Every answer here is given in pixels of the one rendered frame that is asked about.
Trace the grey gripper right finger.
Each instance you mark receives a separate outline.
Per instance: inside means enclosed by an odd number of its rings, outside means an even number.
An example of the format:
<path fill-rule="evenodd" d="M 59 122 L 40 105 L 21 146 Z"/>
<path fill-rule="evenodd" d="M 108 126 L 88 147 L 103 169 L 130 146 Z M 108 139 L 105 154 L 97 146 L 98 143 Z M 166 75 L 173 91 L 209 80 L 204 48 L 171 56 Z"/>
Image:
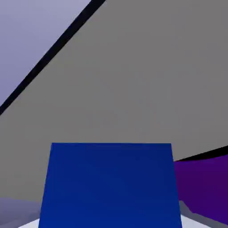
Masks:
<path fill-rule="evenodd" d="M 179 201 L 183 228 L 223 228 L 223 223 L 191 212 L 183 201 Z"/>

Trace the small blue cube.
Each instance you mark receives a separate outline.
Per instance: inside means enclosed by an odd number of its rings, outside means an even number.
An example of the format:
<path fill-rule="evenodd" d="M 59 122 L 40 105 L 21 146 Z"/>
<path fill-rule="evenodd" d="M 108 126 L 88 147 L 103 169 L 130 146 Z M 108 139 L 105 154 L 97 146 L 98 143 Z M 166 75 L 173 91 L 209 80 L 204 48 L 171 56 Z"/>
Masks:
<path fill-rule="evenodd" d="M 38 228 L 182 228 L 169 143 L 53 143 Z"/>

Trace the large purple box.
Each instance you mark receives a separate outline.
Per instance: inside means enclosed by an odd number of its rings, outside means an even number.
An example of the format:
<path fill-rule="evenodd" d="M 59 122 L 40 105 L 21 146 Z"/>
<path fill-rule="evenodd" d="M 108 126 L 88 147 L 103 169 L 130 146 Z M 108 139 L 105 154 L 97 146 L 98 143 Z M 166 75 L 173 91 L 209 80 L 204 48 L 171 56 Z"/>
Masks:
<path fill-rule="evenodd" d="M 174 165 L 182 215 L 212 228 L 228 228 L 228 155 Z"/>

